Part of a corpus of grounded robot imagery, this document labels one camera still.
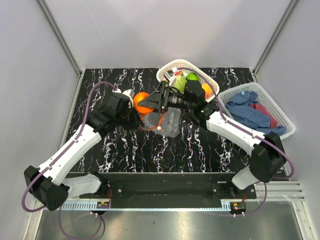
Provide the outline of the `fake green cabbage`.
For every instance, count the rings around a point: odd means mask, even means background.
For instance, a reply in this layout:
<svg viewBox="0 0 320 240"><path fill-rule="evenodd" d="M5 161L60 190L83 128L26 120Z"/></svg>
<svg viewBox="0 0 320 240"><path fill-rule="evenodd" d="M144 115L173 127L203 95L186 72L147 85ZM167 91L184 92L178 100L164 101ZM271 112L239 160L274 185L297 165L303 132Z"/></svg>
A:
<svg viewBox="0 0 320 240"><path fill-rule="evenodd" d="M187 79L183 75L178 75L175 77L174 87L180 92L184 92Z"/></svg>

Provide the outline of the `clear zip top bag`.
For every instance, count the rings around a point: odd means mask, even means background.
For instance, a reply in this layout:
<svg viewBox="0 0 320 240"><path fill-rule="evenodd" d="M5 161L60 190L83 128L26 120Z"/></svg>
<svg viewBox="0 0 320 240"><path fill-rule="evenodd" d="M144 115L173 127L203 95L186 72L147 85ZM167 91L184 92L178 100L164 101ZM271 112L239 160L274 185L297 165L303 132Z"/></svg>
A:
<svg viewBox="0 0 320 240"><path fill-rule="evenodd" d="M169 107L165 113L151 112L142 117L145 131L174 138L180 134L181 110Z"/></svg>

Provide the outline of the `fake watermelon slice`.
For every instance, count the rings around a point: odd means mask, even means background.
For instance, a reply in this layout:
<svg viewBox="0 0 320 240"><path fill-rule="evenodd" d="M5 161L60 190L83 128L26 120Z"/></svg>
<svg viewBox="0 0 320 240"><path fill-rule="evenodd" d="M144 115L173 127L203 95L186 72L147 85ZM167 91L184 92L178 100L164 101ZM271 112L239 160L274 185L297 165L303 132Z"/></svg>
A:
<svg viewBox="0 0 320 240"><path fill-rule="evenodd" d="M178 72L176 72L174 74L175 76L183 76L184 75L184 72L182 70L179 70Z"/></svg>

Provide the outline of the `fake green apple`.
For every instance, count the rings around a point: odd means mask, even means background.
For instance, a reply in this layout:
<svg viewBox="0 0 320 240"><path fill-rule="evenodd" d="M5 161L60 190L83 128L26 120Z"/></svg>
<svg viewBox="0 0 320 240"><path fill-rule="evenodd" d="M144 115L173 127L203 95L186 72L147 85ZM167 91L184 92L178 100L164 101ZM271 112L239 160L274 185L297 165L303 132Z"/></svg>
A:
<svg viewBox="0 0 320 240"><path fill-rule="evenodd" d="M196 73L190 72L187 74L186 79L188 81L199 81L200 77Z"/></svg>

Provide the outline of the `fake peach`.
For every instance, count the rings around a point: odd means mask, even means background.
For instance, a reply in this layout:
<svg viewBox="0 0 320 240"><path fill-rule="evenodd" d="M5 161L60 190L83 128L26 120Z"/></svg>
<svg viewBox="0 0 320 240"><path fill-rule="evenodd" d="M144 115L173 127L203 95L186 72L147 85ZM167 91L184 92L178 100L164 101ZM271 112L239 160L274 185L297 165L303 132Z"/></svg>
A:
<svg viewBox="0 0 320 240"><path fill-rule="evenodd" d="M205 92L205 95L204 95L205 98L209 99L213 95L213 90L212 90L211 86L208 83L203 83L201 85L201 87Z"/></svg>

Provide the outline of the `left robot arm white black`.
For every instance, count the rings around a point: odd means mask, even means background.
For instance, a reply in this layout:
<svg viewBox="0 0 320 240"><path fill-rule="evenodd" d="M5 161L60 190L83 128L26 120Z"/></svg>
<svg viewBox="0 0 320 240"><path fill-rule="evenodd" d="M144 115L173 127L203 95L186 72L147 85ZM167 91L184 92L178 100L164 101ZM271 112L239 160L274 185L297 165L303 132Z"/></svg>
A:
<svg viewBox="0 0 320 240"><path fill-rule="evenodd" d="M103 198L107 195L109 181L101 174L85 173L71 178L67 175L86 152L117 127L137 130L143 126L135 110L134 96L131 89L113 92L105 105L85 113L84 122L52 157L38 167L30 165L24 170L27 188L21 205L25 211L33 212L26 206L27 194L31 194L43 208L50 211L57 210L73 197L92 194Z"/></svg>

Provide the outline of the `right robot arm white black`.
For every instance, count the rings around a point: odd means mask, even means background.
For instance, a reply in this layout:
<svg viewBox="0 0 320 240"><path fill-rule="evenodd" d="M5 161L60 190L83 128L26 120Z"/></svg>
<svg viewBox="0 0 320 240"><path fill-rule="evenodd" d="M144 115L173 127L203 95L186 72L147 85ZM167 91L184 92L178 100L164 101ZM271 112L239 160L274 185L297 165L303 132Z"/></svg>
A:
<svg viewBox="0 0 320 240"><path fill-rule="evenodd" d="M205 90L198 81L188 81L183 93L174 91L162 81L153 93L136 99L135 108L147 108L155 113L165 113L168 108L185 109L195 125L221 135L245 150L250 155L248 166L239 170L227 185L228 195L232 198L239 198L252 184L270 182L289 161L278 134L265 134L227 117L206 101Z"/></svg>

